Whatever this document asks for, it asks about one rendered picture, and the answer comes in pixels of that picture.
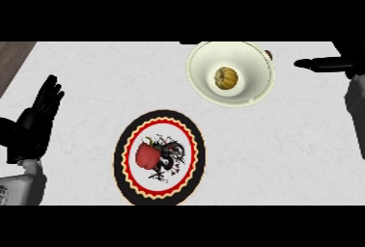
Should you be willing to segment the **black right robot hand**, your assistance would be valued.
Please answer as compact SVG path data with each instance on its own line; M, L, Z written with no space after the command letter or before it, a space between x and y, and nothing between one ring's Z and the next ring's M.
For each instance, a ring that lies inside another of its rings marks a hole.
M294 66L313 72L342 72L347 78L365 75L365 41L333 41L332 45L339 57L299 59Z

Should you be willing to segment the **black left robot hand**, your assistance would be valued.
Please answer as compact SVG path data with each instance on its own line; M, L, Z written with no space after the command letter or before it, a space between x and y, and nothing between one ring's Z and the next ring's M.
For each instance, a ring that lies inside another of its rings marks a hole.
M45 154L62 97L57 77L50 74L33 103L20 112L17 120L13 122L0 118L0 146L7 148L8 164L25 159L39 159Z

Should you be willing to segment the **cream bowl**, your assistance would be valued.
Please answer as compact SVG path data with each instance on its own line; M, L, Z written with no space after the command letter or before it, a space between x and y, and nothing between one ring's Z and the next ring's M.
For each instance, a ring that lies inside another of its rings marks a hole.
M186 77L196 93L215 104L242 107L268 94L274 81L273 62L264 50L248 41L202 41L186 59ZM236 72L236 85L223 90L215 84L218 69Z

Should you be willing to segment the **yellow-brown squash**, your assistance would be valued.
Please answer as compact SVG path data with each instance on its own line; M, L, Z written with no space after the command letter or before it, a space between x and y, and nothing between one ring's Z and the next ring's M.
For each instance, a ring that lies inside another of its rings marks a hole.
M233 69L221 67L214 75L215 85L221 90L230 90L237 82L237 74Z

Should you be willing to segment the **oval black red placemat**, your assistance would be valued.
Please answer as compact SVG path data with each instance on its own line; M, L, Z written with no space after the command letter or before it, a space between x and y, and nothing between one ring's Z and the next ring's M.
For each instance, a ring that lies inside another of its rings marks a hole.
M147 138L161 150L152 170L135 163L137 148ZM172 110L140 115L119 135L113 152L113 178L128 202L137 206L177 205L199 184L203 168L203 138L189 117Z

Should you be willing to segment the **red bell pepper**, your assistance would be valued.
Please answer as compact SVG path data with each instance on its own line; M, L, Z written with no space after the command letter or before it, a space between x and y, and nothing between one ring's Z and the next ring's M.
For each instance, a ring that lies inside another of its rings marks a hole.
M147 138L146 143L140 143L135 152L135 163L146 170L152 170L159 162L161 150L153 147L152 139Z

